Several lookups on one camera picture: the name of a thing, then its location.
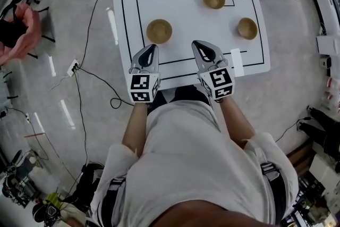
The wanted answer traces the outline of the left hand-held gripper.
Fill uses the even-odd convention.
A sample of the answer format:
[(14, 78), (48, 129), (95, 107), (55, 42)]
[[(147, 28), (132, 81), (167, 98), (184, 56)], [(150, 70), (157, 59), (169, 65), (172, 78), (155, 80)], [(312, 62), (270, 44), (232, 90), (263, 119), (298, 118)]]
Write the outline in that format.
[(156, 44), (150, 44), (142, 48), (132, 58), (129, 74), (127, 75), (127, 91), (132, 103), (152, 103), (160, 87), (158, 70), (159, 48)]

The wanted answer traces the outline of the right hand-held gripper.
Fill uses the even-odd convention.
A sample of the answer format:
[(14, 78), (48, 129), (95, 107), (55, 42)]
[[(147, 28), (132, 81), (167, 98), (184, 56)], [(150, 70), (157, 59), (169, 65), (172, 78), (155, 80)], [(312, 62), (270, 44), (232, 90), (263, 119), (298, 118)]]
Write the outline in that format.
[(203, 40), (192, 42), (192, 50), (195, 61), (200, 69), (198, 79), (205, 88), (208, 96), (213, 100), (234, 94), (235, 80), (233, 71), (224, 60), (224, 55), (219, 47)]

